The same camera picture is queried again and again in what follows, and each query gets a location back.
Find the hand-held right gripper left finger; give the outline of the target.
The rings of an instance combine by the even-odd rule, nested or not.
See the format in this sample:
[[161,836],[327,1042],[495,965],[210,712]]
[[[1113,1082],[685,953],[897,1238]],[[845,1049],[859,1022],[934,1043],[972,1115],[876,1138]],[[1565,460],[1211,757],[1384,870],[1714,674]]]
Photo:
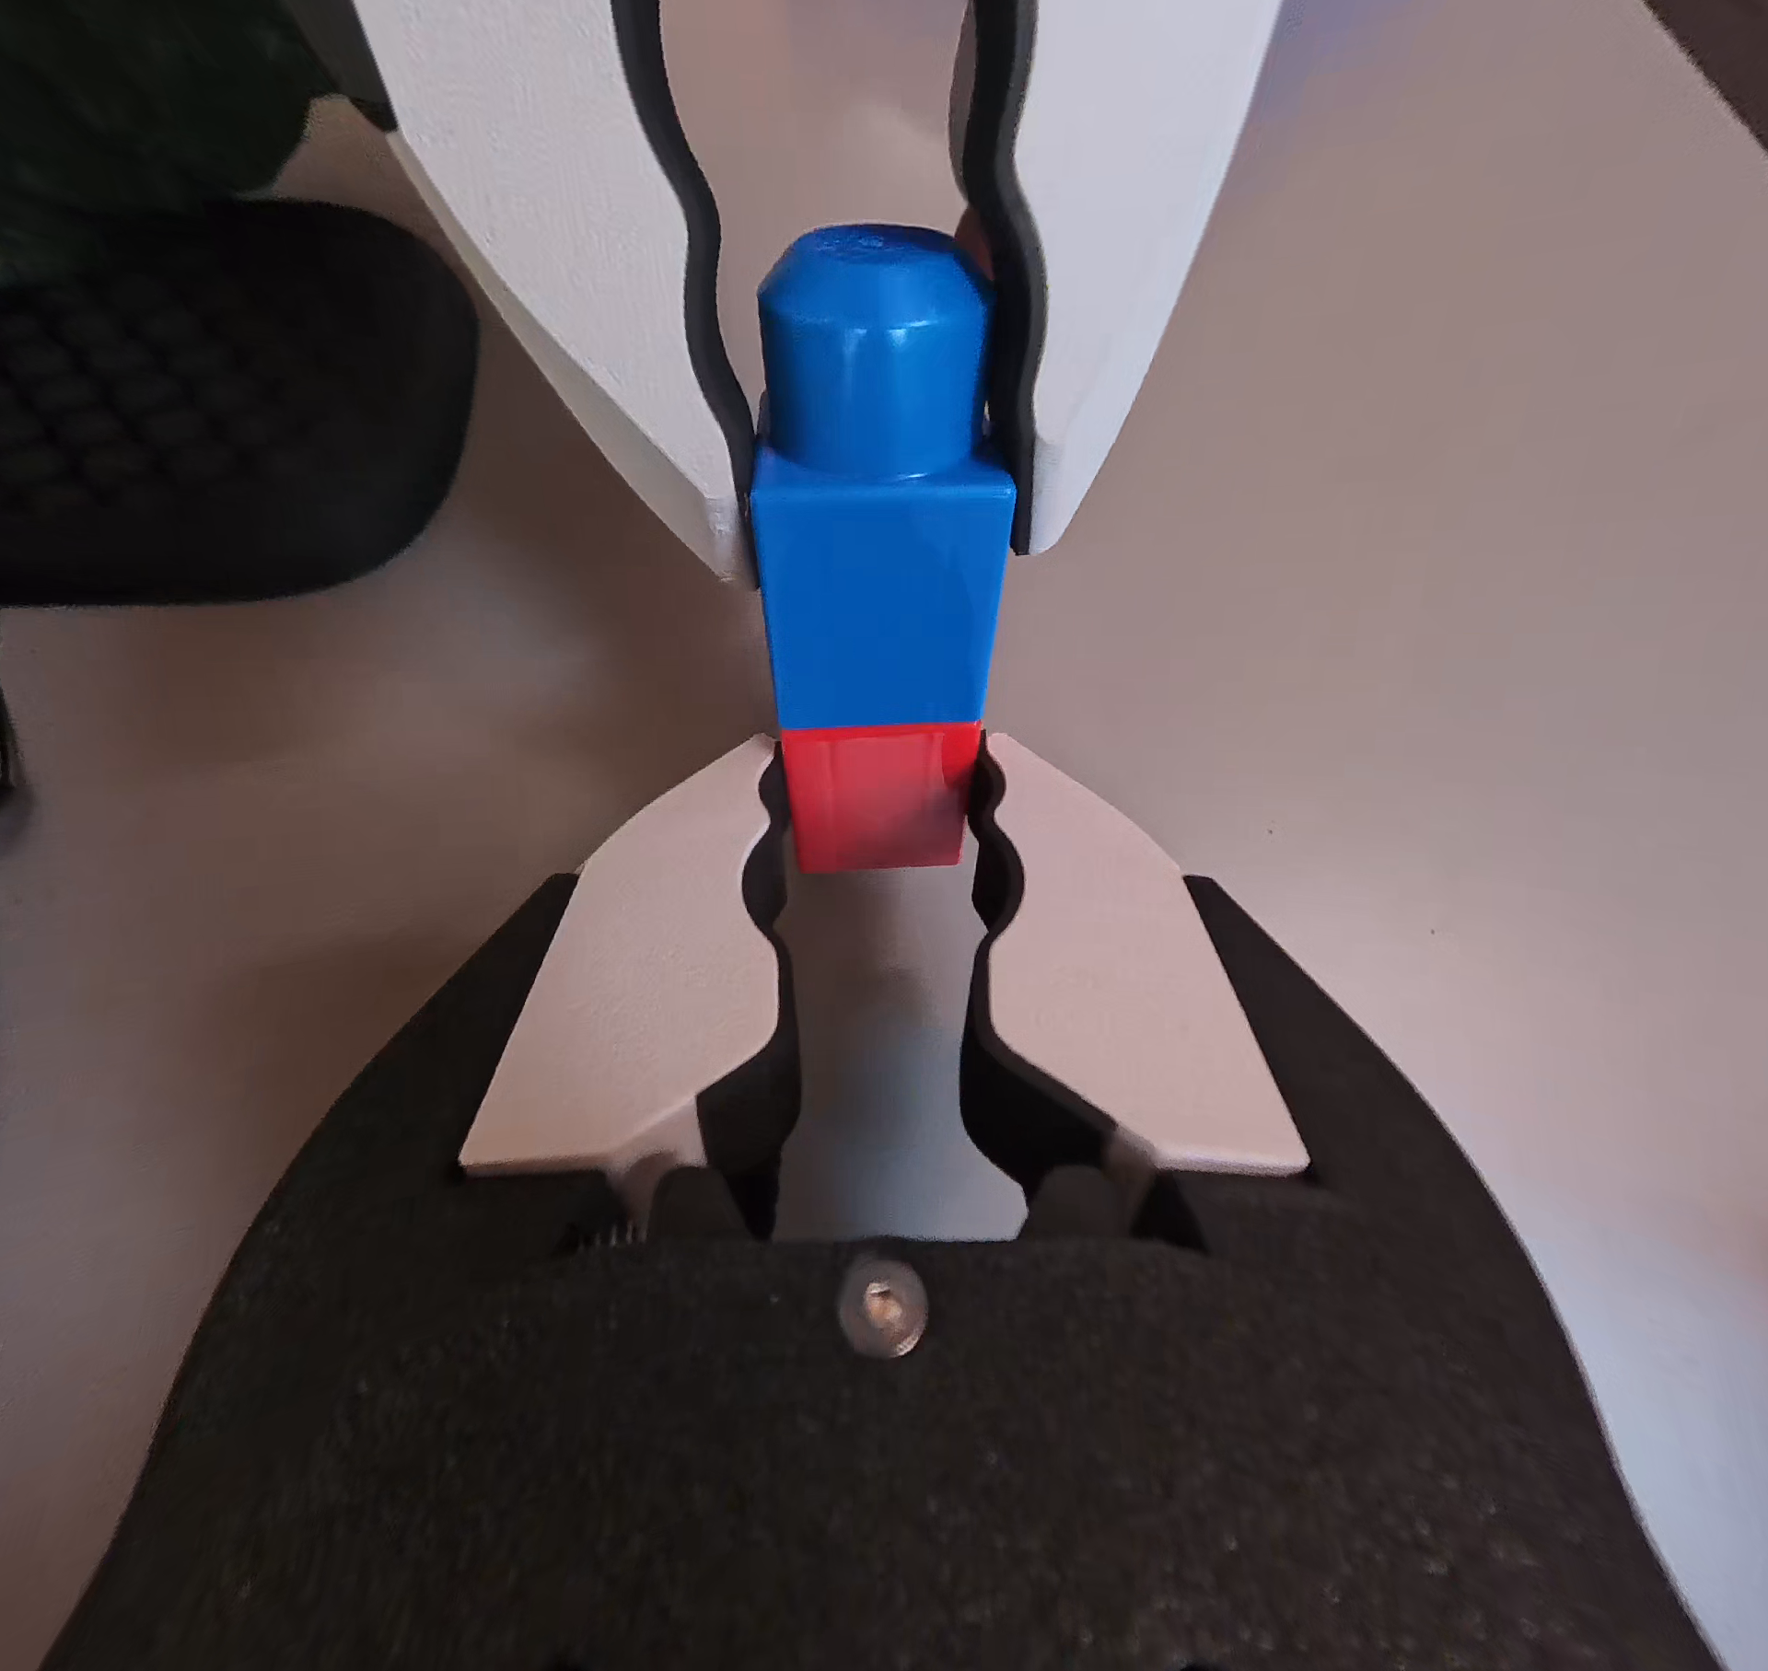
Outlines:
[[668,1174],[705,1169],[772,1236],[803,1097],[776,932],[785,826],[782,755],[757,733],[597,845],[462,1142],[466,1174],[595,1170],[647,1224]]

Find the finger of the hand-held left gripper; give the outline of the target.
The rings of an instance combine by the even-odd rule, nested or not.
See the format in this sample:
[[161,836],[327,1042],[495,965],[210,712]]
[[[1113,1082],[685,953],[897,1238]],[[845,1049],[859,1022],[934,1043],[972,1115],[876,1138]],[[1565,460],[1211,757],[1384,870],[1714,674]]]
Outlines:
[[968,2],[953,154],[995,291],[986,400],[1020,554],[1069,529],[1136,402],[1282,2]]
[[643,504],[753,587],[755,422],[660,0],[352,4],[396,146],[510,329]]

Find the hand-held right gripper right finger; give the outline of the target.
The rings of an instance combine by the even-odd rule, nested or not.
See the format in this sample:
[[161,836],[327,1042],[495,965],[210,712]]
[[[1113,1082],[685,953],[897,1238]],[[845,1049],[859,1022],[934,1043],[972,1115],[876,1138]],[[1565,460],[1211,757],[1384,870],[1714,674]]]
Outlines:
[[1302,1178],[1305,1142],[1178,862],[1005,732],[984,733],[968,828],[961,1122],[1026,1207],[1049,1184],[1149,1209],[1169,1174]]

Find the red mega block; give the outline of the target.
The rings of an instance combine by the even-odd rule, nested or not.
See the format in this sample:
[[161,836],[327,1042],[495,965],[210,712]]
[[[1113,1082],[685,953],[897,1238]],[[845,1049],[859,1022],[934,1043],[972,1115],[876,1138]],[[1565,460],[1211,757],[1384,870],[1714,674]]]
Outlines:
[[782,732],[799,870],[957,864],[982,739],[978,720]]

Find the blue mega block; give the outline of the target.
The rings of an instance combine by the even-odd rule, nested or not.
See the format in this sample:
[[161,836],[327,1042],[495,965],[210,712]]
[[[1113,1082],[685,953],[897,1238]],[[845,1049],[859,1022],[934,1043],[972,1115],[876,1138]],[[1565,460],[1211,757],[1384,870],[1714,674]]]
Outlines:
[[984,716],[1017,504],[992,314],[953,237],[889,223],[805,233],[758,287],[749,516],[784,732]]

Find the person's left forearm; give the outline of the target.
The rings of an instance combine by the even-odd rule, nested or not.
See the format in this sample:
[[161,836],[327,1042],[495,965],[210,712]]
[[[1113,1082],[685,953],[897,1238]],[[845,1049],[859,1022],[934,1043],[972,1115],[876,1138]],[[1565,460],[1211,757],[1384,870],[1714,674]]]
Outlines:
[[2,0],[2,277],[269,187],[337,92],[279,0]]

